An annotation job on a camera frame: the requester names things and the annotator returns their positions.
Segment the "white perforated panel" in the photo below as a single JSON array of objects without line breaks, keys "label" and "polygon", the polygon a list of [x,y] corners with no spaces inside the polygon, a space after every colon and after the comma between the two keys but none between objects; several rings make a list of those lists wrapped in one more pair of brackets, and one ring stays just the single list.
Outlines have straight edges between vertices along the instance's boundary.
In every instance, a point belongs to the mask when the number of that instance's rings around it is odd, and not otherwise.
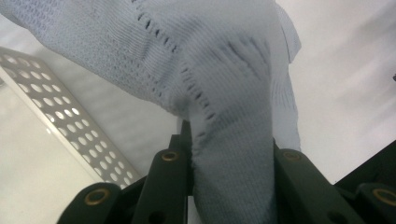
[{"label": "white perforated panel", "polygon": [[59,136],[65,138],[103,180],[125,188],[140,177],[42,61],[0,48],[0,65],[10,77],[4,77],[5,82],[17,84],[15,91],[19,96],[33,102],[31,105],[45,115],[41,117],[50,121]]}]

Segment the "light blue fabric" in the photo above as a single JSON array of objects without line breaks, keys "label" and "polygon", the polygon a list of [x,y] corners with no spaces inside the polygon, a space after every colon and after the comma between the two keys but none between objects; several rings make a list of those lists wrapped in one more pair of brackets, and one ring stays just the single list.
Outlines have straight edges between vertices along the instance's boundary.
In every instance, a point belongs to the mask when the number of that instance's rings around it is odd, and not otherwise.
[{"label": "light blue fabric", "polygon": [[288,73],[300,46],[275,2],[0,0],[0,11],[48,48],[190,120],[204,223],[276,222],[273,136],[300,147]]}]

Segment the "knitted textile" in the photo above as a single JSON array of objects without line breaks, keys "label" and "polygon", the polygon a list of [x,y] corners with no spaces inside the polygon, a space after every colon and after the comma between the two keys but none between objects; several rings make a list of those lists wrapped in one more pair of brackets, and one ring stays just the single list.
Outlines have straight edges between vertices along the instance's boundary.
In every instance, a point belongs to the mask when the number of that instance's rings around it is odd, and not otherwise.
[{"label": "knitted textile", "polygon": [[191,122],[204,223],[276,223],[273,136],[300,147],[288,74],[300,42],[276,8],[272,0],[0,0],[1,13],[48,48]]}]

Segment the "white knit fabric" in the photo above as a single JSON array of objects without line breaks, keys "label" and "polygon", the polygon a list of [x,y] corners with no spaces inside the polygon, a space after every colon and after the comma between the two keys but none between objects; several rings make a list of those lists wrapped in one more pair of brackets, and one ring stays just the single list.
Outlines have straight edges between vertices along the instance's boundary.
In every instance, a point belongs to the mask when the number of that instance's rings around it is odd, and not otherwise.
[{"label": "white knit fabric", "polygon": [[0,0],[0,11],[48,48],[191,122],[204,223],[276,223],[273,136],[300,147],[288,74],[300,43],[273,1]]}]

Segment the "perforated metal sheet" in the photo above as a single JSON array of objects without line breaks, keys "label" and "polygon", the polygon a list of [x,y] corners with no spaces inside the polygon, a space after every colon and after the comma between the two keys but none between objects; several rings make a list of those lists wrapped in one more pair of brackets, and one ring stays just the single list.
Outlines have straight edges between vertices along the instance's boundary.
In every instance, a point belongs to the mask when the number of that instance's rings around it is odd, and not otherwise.
[{"label": "perforated metal sheet", "polygon": [[73,154],[80,155],[104,181],[125,188],[140,177],[44,62],[0,47],[0,65],[7,72],[3,80],[41,113],[37,115],[59,131],[61,141],[73,146],[78,153]]}]

